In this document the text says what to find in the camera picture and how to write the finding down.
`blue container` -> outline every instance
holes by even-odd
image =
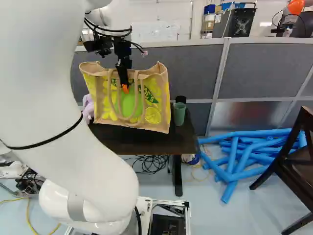
[[[204,7],[204,14],[215,13],[215,4],[210,4]]]
[[[235,8],[244,8],[245,7],[245,3],[235,3]]]
[[[226,9],[230,8],[232,2],[222,3],[220,6],[222,6],[222,10],[225,11]]]

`table leg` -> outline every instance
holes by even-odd
[[[175,195],[177,197],[182,196],[182,180],[181,180],[181,167],[180,160],[181,155],[173,155],[172,164],[172,175],[173,175],[173,185],[175,187]]]

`black cable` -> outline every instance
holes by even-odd
[[[93,22],[91,22],[90,20],[88,20],[86,17],[85,17],[85,20],[84,21],[87,21],[87,23],[89,23],[91,26],[95,27],[95,28],[98,28],[100,30],[103,30],[103,31],[107,31],[107,32],[115,32],[115,33],[120,33],[120,32],[128,32],[130,30],[133,29],[132,26],[130,26],[129,28],[126,28],[126,29],[107,29],[107,28],[102,28],[100,26],[97,26],[95,25]]]
[[[98,28],[98,27],[95,25],[95,27],[92,28],[86,20],[84,21],[84,23],[85,23],[85,24],[87,25],[87,27],[88,27],[89,29],[91,29],[93,32],[95,32],[95,33],[97,33],[97,34],[99,34],[99,35],[101,35],[101,36],[104,36],[104,37],[123,38],[123,37],[126,37],[126,36],[130,35],[130,34],[132,33],[132,31],[133,31],[133,28],[131,28],[128,33],[123,34],[123,35],[118,35],[118,36],[116,36],[116,35],[108,35],[108,34],[104,34],[104,33],[100,33],[100,32],[98,32],[98,31],[96,31],[95,28]]]
[[[159,172],[160,170],[166,167],[168,162],[169,156],[168,155],[136,155],[139,158],[132,164],[132,168],[135,166],[136,163],[141,162],[141,171],[135,171],[138,175],[153,175]]]
[[[52,138],[49,138],[45,141],[41,141],[41,142],[38,142],[38,143],[34,143],[34,144],[31,144],[31,145],[25,145],[25,146],[18,146],[18,147],[15,147],[15,146],[8,146],[6,145],[3,141],[0,141],[9,149],[13,149],[13,150],[24,150],[24,149],[30,149],[30,148],[36,148],[36,147],[39,147],[41,145],[45,145],[47,143],[50,143],[50,142],[53,142],[55,140],[57,140],[58,138],[66,135],[68,132],[72,131],[73,129],[75,129],[76,126],[78,126],[78,124],[81,122],[81,120],[83,120],[83,113],[81,113],[79,119],[77,120],[77,122],[74,123],[74,125],[72,125],[70,128],[68,128],[67,130],[61,132],[60,134],[52,137]]]
[[[277,14],[280,13],[280,12],[282,12],[282,11],[283,11],[283,10],[280,10],[279,12],[277,12],[277,13],[272,17],[272,24],[273,24],[274,26],[276,26],[276,27],[279,26],[279,24],[280,24],[280,22],[281,22],[281,19],[279,20],[278,24],[275,25],[274,22],[273,22],[274,17],[277,16]],[[286,16],[291,16],[291,15],[292,15],[292,16],[297,16],[297,17],[300,18],[300,20],[302,21],[303,26],[304,26],[304,37],[306,37],[306,36],[307,36],[307,28],[306,28],[306,26],[305,26],[305,23],[304,23],[304,20],[302,19],[302,17],[299,16],[299,15],[296,15],[296,14],[287,14],[287,15],[285,15],[284,17],[286,17]]]
[[[125,40],[125,39],[123,39],[123,41],[125,41],[125,42],[130,42],[130,43],[133,44],[138,50],[140,50],[141,53],[145,53],[145,52],[142,50],[143,47],[142,47],[141,45],[139,45],[139,44],[137,44],[137,43],[134,43],[134,42],[132,42],[132,41]]]
[[[277,12],[277,13],[273,16],[273,18],[272,18],[272,24],[273,24],[274,26],[276,26],[276,27],[277,27],[277,25],[275,25],[274,22],[273,22],[274,17],[277,16],[277,14],[279,14],[279,13],[282,12],[282,11],[283,11],[283,10],[280,10],[279,12]]]
[[[138,222],[138,235],[142,235],[140,214],[136,206],[135,206],[135,213],[136,213],[136,218]]]

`cable bundle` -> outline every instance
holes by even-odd
[[[153,175],[166,167],[166,163],[169,161],[169,155],[136,155],[138,158],[127,158],[124,159],[136,159],[132,168],[135,164],[141,163],[141,171],[135,171],[138,175]]]

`bag handle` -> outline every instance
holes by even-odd
[[[135,91],[135,106],[132,111],[132,114],[129,117],[124,117],[121,110],[122,110],[122,105],[121,105],[121,99],[120,99],[120,93],[121,89],[117,86],[117,102],[118,102],[118,110],[119,114],[116,112],[113,102],[112,102],[112,91],[111,91],[111,80],[112,80],[112,74],[113,74],[114,69],[110,69],[108,72],[108,99],[109,99],[109,104],[111,106],[112,111],[114,114],[117,116],[118,119],[124,120],[124,121],[129,121],[136,112],[136,109],[138,107],[138,74],[139,71],[135,70],[134,73],[134,91]],[[145,93],[144,93],[144,86],[143,86],[143,80],[140,79],[140,87],[141,87],[141,101],[142,101],[142,114],[140,116],[140,119],[136,123],[125,123],[125,125],[129,127],[135,127],[138,126],[142,121],[143,117],[145,116]]]

